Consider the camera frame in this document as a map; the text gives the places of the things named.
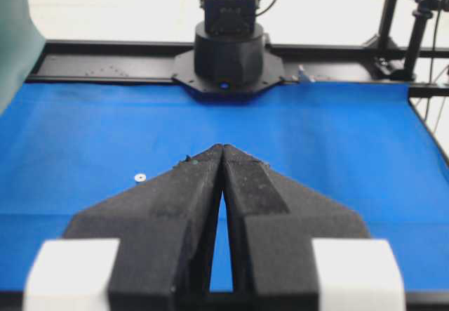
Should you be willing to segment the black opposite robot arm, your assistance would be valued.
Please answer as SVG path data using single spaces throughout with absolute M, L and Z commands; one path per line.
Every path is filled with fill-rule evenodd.
M 203 93 L 253 93 L 283 78 L 264 48 L 260 0 L 200 0 L 178 80 Z M 65 239 L 119 243 L 110 310 L 317 310 L 315 237 L 368 241 L 353 210 L 232 145 L 78 212 Z

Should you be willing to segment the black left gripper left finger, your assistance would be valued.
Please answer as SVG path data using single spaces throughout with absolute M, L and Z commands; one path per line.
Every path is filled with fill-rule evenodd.
M 120 241 L 107 296 L 112 310 L 174 310 L 210 284 L 222 194 L 223 147 L 78 212 L 66 239 Z

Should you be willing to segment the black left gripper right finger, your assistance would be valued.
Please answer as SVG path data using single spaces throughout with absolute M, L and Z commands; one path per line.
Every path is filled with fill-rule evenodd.
M 235 292 L 254 310 L 317 310 L 313 238 L 368 239 L 360 215 L 232 145 L 222 156 Z

